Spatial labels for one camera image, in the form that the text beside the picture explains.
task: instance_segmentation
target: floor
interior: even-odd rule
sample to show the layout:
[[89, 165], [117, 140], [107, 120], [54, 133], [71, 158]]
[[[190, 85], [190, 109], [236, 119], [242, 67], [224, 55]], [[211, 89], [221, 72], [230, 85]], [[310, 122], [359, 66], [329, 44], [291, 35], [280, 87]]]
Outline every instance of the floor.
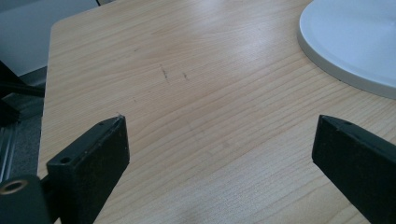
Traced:
[[[21, 79], [29, 85], [45, 87], [46, 74], [47, 68], [44, 67]], [[2, 162], [0, 181], [19, 175], [36, 175], [44, 99], [12, 93], [3, 100], [19, 110], [21, 115], [20, 122], [0, 130], [0, 142], [8, 147], [6, 155], [2, 155], [5, 162]]]

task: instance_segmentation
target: wooden table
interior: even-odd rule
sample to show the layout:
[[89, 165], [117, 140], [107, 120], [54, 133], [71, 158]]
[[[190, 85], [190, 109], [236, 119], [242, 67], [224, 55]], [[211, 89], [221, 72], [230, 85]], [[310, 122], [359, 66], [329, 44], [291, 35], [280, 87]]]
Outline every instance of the wooden table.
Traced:
[[95, 223], [366, 223], [313, 164], [318, 115], [396, 144], [396, 101], [327, 75], [308, 0], [120, 0], [52, 28], [39, 175], [126, 116], [131, 164]]

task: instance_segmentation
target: light wood surface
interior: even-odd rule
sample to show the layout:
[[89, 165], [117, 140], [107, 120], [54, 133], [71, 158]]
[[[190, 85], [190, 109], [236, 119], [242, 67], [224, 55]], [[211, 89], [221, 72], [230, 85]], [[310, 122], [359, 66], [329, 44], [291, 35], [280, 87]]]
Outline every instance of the light wood surface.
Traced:
[[367, 223], [313, 164], [319, 114], [396, 144], [396, 101], [327, 75], [308, 0], [130, 0], [52, 28], [39, 156], [119, 113], [131, 164], [95, 223]]

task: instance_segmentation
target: white disc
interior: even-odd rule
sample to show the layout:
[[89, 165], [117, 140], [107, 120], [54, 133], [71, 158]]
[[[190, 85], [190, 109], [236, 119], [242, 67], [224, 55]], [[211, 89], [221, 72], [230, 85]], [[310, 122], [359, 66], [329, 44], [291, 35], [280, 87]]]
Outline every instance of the white disc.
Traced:
[[315, 0], [301, 15], [298, 40], [330, 75], [396, 99], [395, 0]]

